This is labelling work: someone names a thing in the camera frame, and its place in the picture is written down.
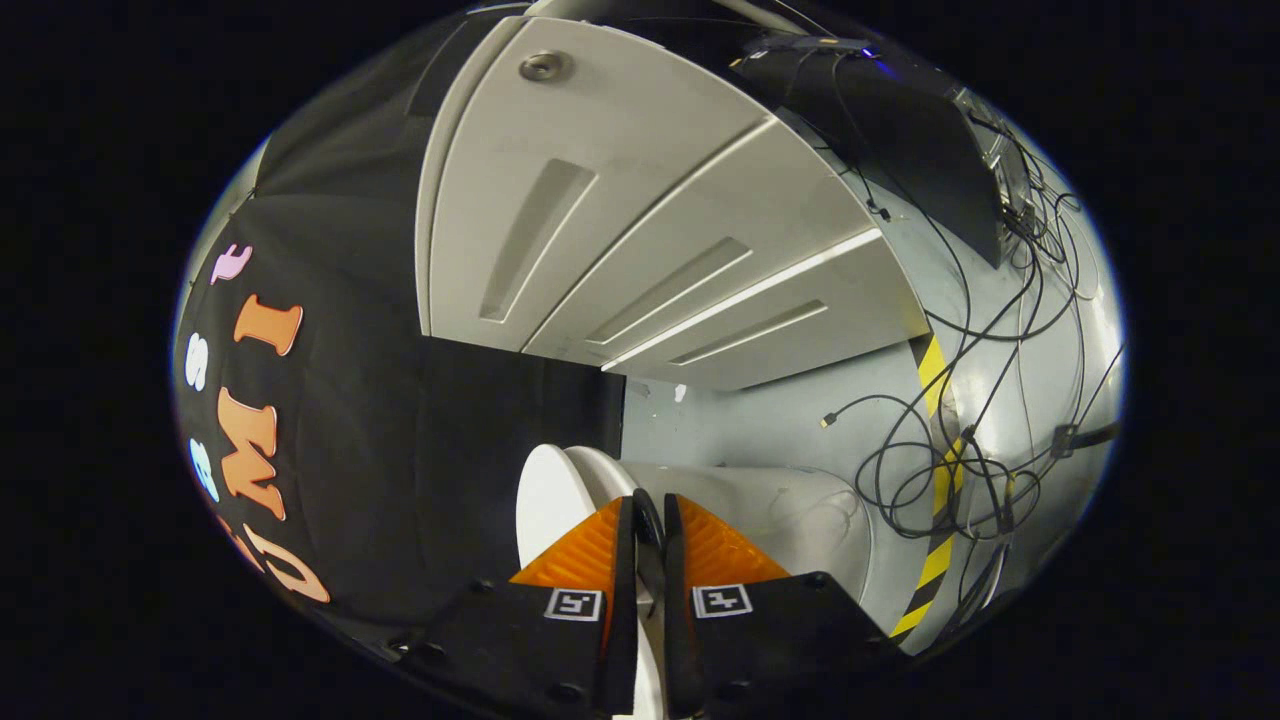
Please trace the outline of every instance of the white cabinet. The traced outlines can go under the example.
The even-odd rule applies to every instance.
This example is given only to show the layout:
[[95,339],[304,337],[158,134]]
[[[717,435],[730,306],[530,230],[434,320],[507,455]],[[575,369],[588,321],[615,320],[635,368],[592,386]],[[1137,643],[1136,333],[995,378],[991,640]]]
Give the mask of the white cabinet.
[[[541,54],[561,72],[526,79]],[[422,329],[732,389],[928,331],[849,187],[764,106],[635,36],[508,18],[420,188]]]

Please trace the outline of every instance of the black cloth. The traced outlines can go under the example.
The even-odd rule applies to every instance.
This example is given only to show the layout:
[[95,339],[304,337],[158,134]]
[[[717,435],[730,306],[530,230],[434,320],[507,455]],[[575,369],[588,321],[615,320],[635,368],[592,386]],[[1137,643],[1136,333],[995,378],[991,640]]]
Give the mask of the black cloth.
[[[535,446],[620,450],[621,377],[419,329],[413,222],[433,118],[406,110],[460,22],[415,32],[271,135],[255,192],[214,242],[175,331],[178,425],[209,452],[220,496],[210,506],[239,537],[247,523],[306,562],[332,596],[326,612],[388,628],[425,620],[472,577],[520,569],[516,488]],[[209,284],[232,245],[252,247],[250,261]],[[283,357],[232,341],[253,293],[303,309]],[[202,392],[183,373],[193,332],[210,343]],[[220,387],[276,410],[268,460],[283,521],[227,492],[220,459],[234,446],[218,423]]]

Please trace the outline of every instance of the yellow and black hazard tape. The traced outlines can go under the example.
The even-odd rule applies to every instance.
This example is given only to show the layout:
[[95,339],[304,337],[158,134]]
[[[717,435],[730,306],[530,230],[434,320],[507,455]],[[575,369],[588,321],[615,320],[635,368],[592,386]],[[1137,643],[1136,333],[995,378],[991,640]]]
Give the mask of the yellow and black hazard tape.
[[[938,338],[934,334],[911,341],[911,354],[915,356],[915,366],[920,374],[920,387],[928,386],[946,368],[946,361],[942,359],[942,347],[938,345]],[[941,441],[937,438],[943,437],[943,433],[940,432],[942,423],[947,423],[948,427],[955,425],[955,402],[951,398],[951,386],[948,384],[946,392],[943,392],[942,380],[938,380],[928,389],[924,398],[929,411],[929,432],[934,437],[934,443],[938,443]],[[951,462],[959,460],[963,452],[964,441],[956,437],[955,443],[946,448],[945,464],[933,470],[934,528],[942,527],[948,520],[948,487],[954,488],[954,492],[960,492],[960,488],[964,486],[964,470],[959,462],[951,465]],[[906,603],[897,626],[890,633],[893,642],[901,644],[911,634],[911,630],[920,624],[929,607],[933,606],[938,588],[942,587],[942,579],[946,578],[947,569],[951,566],[951,547],[954,541],[954,533],[929,537],[929,548],[924,557],[924,566],[920,569],[920,579],[915,583],[915,592],[911,593],[911,600]]]

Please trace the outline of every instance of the hazard stripe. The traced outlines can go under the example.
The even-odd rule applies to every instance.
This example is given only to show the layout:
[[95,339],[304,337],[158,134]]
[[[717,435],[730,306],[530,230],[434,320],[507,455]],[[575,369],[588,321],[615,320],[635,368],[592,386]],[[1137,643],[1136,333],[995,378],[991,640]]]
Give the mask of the hazard stripe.
[[[937,336],[927,336],[911,341],[911,355],[915,357],[915,366],[920,375],[920,387],[928,387],[924,400],[929,410],[931,433],[937,433],[942,428],[943,416],[940,409],[943,404],[942,379],[937,379],[946,368],[942,356],[942,346]],[[950,398],[950,387],[946,396]],[[947,496],[960,492],[964,487],[964,468],[957,460],[964,454],[964,441],[956,438],[943,456],[943,464],[933,470],[933,527],[940,528],[947,521]],[[890,633],[895,642],[901,643],[911,634],[911,630],[924,620],[933,600],[942,587],[947,569],[951,568],[951,548],[954,534],[936,534],[929,537],[928,551],[924,566],[920,568],[920,579],[915,583],[915,592],[902,611],[902,619]]]
[[890,637],[893,638],[897,642],[902,642],[899,638],[904,638],[908,634],[910,634],[911,629],[915,628],[916,625],[919,625],[920,620],[924,620],[924,614],[929,611],[929,606],[931,605],[933,605],[932,600],[929,602],[922,605],[916,610],[913,610],[911,612],[908,612],[906,615],[904,615],[902,620],[899,621],[897,628],[893,628],[893,632],[890,633]]
[[934,578],[942,575],[947,571],[951,565],[951,539],[947,538],[937,550],[929,553],[924,559],[924,571],[920,573],[919,588],[923,589],[927,584],[932,583]]
[[920,587],[920,592],[911,596],[911,605],[906,606],[906,614],[910,615],[918,609],[933,602],[933,598],[938,594],[938,588],[942,585],[942,575],[933,578],[927,584]]

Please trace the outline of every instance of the cable connector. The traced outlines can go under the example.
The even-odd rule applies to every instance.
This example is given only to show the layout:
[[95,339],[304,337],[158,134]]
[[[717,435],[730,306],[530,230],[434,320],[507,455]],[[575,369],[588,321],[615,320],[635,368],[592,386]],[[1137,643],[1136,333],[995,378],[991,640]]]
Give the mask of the cable connector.
[[890,219],[888,210],[884,209],[884,208],[881,208],[879,205],[877,205],[874,200],[868,200],[867,201],[867,208],[872,211],[873,215],[879,215],[881,218],[883,218],[884,222],[887,222],[887,223],[892,222]]
[[1075,441],[1075,433],[1079,429],[1080,425],[1059,425],[1053,428],[1053,445],[1048,448],[1050,457],[1070,457],[1075,450],[1071,443]]
[[1110,425],[1091,430],[1087,433],[1076,433],[1075,439],[1071,441],[1071,450],[1080,450],[1083,447],[1093,447],[1094,445],[1102,445],[1103,442],[1110,442],[1120,434],[1120,423],[1111,423]]

